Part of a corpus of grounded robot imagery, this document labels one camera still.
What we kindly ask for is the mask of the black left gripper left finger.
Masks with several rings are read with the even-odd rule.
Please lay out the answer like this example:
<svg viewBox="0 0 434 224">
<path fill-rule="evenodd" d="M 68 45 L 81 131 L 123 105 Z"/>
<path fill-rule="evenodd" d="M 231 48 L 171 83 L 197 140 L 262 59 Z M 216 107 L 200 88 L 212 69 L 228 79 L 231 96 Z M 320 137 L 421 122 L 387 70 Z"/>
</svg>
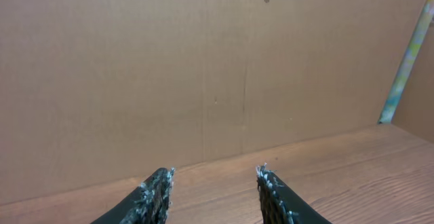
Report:
<svg viewBox="0 0 434 224">
<path fill-rule="evenodd" d="M 165 224 L 175 168 L 159 168 L 92 224 Z"/>
</svg>

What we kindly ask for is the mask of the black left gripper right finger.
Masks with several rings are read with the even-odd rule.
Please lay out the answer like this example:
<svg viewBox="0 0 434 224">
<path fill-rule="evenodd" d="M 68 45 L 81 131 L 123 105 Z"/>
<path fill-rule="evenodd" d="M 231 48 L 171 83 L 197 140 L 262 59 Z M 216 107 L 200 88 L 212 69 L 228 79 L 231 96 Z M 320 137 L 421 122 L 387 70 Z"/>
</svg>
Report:
<svg viewBox="0 0 434 224">
<path fill-rule="evenodd" d="M 256 167 L 264 224 L 331 224 L 287 186 L 266 164 Z"/>
</svg>

